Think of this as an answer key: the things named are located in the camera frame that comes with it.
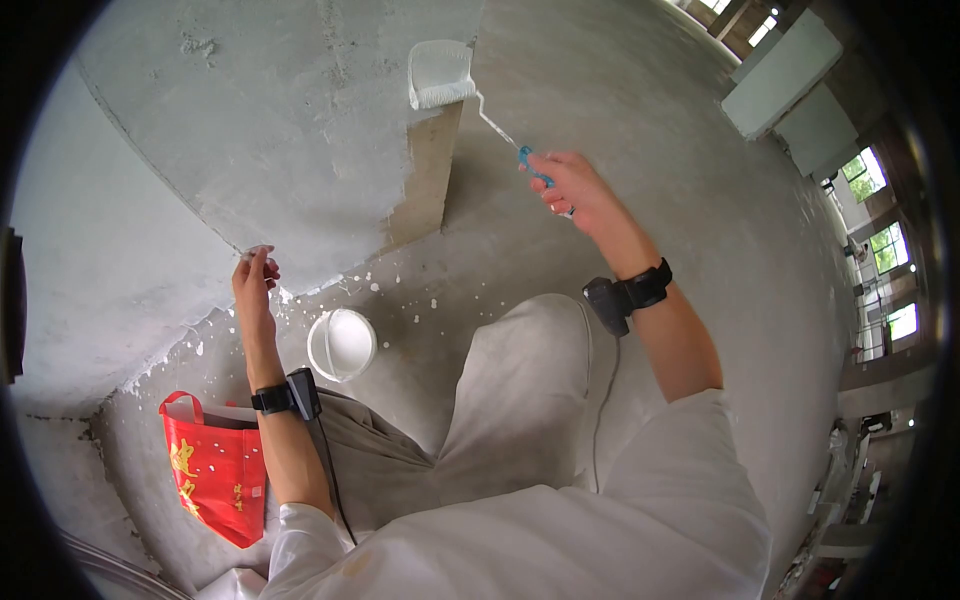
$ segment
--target window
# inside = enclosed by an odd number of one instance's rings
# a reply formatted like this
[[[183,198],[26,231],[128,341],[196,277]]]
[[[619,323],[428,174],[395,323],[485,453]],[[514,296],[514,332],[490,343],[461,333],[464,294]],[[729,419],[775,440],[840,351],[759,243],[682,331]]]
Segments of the window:
[[[906,337],[917,330],[917,304],[904,306],[887,316],[890,325],[890,340]]]
[[[874,249],[876,272],[879,274],[910,261],[910,255],[906,251],[906,241],[900,231],[900,223],[894,223],[880,233],[874,234],[870,238],[870,245]]]
[[[720,14],[730,4],[730,0],[701,0],[711,11]]]
[[[751,46],[756,47],[756,45],[760,43],[763,37],[767,35],[767,32],[769,32],[775,27],[777,27],[777,19],[775,19],[772,16],[768,16],[766,19],[764,19],[762,23],[760,23],[760,26],[756,28],[756,31],[754,32],[754,34],[750,36],[750,39],[747,40],[747,43],[749,43]]]
[[[887,184],[887,179],[883,177],[883,170],[880,169],[880,163],[876,161],[874,151],[869,147],[864,148],[860,154],[853,157],[853,160],[844,165],[843,174],[850,182],[850,190],[859,203],[867,200]]]

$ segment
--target white bucket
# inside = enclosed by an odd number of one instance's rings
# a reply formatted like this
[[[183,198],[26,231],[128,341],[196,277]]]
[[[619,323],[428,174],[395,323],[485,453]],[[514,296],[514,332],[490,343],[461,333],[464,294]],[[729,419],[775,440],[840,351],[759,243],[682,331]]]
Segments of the white bucket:
[[[306,353],[321,375],[344,383],[370,366],[376,356],[376,332],[360,313],[337,308],[313,322]]]

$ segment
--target right hand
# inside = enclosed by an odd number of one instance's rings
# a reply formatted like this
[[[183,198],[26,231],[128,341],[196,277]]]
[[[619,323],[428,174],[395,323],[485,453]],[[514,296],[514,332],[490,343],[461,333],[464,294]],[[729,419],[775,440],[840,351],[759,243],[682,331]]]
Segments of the right hand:
[[[554,181],[554,187],[547,187],[542,179],[531,178],[531,189],[540,194],[543,203],[554,214],[564,214],[576,208],[573,224],[590,237],[602,234],[609,225],[624,219],[633,221],[610,186],[581,155],[574,152],[550,152],[545,156],[531,154],[527,161]],[[522,164],[519,168],[526,171]]]

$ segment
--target red bag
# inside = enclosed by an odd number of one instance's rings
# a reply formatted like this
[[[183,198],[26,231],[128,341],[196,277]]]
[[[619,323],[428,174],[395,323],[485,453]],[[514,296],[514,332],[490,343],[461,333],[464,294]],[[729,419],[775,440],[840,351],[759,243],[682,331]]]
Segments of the red bag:
[[[193,421],[176,420],[167,404],[193,400]],[[204,425],[204,408],[187,392],[173,392],[157,411],[163,416],[170,465],[180,504],[201,523],[240,548],[263,537],[264,484],[260,432]]]

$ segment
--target black wire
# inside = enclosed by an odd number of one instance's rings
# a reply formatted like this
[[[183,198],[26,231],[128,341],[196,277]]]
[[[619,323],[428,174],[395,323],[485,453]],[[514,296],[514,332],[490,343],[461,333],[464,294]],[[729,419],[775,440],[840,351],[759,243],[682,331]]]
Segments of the black wire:
[[[607,395],[600,402],[600,408],[597,410],[597,422],[593,425],[593,483],[594,489],[600,493],[600,477],[597,475],[597,432],[600,431],[600,418],[603,417],[603,409],[610,400],[610,392],[613,390],[613,380],[616,379],[616,372],[620,369],[620,338],[614,338],[616,342],[616,358],[613,359],[613,371],[610,373],[610,383],[607,385]]]
[[[317,424],[320,426],[320,433],[324,434],[324,448],[326,448],[326,463],[330,467],[330,480],[333,481],[333,497],[337,500],[337,510],[340,511],[340,518],[344,520],[344,527],[347,528],[347,533],[350,535],[350,539],[353,541],[353,545],[357,545],[357,538],[353,536],[353,530],[350,529],[350,524],[347,523],[347,513],[344,512],[344,504],[340,501],[340,486],[337,485],[337,471],[333,468],[333,457],[330,456],[330,444],[326,441],[326,432],[324,431],[324,424],[320,421],[320,415],[317,415]]]

